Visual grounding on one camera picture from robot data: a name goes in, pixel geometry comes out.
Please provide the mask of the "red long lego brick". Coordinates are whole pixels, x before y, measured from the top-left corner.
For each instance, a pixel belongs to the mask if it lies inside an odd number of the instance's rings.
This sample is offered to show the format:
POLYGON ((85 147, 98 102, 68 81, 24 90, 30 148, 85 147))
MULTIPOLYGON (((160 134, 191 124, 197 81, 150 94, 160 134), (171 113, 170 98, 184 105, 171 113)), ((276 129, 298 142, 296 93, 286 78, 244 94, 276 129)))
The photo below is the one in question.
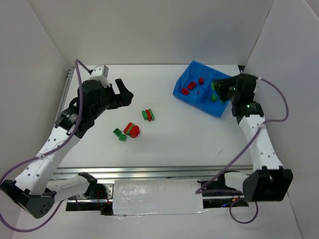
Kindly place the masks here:
POLYGON ((128 123, 128 125, 124 129, 124 134, 128 134, 133 126, 134 124, 132 122, 128 123))

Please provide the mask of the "green square lego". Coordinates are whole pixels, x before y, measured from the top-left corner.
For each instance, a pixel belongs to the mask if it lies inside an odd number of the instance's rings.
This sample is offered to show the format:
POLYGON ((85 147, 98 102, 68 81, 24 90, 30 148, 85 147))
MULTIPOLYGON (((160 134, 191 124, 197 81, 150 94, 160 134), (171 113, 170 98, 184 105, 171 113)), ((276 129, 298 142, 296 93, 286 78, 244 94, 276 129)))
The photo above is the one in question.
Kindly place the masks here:
POLYGON ((116 128, 114 131, 113 131, 114 135, 116 135, 117 137, 119 137, 121 134, 122 134, 122 131, 118 128, 116 128))

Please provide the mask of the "green lego plate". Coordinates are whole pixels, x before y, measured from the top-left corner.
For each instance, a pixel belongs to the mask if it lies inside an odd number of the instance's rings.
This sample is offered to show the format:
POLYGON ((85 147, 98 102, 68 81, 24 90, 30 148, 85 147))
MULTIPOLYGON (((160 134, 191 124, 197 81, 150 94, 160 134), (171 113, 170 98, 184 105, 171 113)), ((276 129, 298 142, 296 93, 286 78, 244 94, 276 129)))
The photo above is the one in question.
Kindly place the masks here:
POLYGON ((129 125, 127 125, 127 127, 125 128, 125 134, 126 135, 129 135, 130 134, 130 132, 132 131, 132 129, 135 127, 135 125, 132 123, 132 124, 129 124, 129 125))

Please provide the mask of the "red arch lego piece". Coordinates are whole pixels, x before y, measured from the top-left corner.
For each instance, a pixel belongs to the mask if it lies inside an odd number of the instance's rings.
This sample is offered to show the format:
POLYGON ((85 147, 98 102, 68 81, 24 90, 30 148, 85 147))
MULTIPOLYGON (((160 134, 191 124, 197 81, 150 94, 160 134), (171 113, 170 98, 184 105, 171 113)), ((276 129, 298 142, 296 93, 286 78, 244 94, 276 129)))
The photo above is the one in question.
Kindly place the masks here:
POLYGON ((183 95, 188 95, 189 94, 189 91, 188 91, 188 89, 187 88, 182 88, 181 89, 181 93, 183 94, 183 95))

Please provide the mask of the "green square lego studs up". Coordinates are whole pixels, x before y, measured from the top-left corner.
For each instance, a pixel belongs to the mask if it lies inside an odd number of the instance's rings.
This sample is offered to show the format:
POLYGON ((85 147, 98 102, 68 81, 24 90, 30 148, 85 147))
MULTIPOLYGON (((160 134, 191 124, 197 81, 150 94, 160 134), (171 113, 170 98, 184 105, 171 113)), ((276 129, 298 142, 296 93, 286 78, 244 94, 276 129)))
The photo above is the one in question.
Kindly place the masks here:
POLYGON ((119 135, 119 141, 126 141, 126 140, 127 140, 127 136, 125 134, 119 135))

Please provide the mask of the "red rounded lego piece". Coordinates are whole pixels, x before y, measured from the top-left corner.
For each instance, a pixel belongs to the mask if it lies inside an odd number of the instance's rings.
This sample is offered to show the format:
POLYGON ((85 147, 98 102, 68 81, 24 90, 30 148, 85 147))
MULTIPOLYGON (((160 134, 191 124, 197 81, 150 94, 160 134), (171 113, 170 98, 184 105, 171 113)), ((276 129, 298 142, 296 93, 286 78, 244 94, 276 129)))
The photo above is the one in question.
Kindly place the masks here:
POLYGON ((135 125, 135 127, 132 129, 129 135, 131 138, 136 138, 139 134, 140 134, 140 128, 139 126, 135 125))

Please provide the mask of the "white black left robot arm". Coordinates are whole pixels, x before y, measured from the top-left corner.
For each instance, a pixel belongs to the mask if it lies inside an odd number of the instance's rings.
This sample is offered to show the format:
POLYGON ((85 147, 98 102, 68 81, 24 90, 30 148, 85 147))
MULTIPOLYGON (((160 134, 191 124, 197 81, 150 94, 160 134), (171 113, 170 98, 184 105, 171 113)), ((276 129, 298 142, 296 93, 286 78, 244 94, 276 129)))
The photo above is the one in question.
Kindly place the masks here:
POLYGON ((44 217, 54 204, 76 195, 92 196, 97 179, 86 172, 52 182, 50 179, 68 152, 94 126, 95 120, 105 110, 127 107, 133 93, 116 79, 116 94, 111 85, 104 86, 97 80, 86 80, 77 90, 68 108, 63 110, 36 159, 13 180, 4 180, 1 190, 34 218, 44 217))

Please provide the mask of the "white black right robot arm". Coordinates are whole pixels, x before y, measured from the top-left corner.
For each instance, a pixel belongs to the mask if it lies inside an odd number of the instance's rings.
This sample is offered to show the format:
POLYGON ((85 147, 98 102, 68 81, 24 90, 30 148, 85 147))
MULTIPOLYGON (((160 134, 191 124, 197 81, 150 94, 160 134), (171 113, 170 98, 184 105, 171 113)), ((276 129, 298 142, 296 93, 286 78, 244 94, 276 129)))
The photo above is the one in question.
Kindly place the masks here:
POLYGON ((259 78, 249 74, 214 80, 213 88, 221 101, 232 103, 232 114, 247 140, 253 172, 245 175, 223 172, 225 185, 243 193, 249 202, 282 201, 292 182, 293 173, 284 168, 272 146, 261 105, 254 100, 259 78))

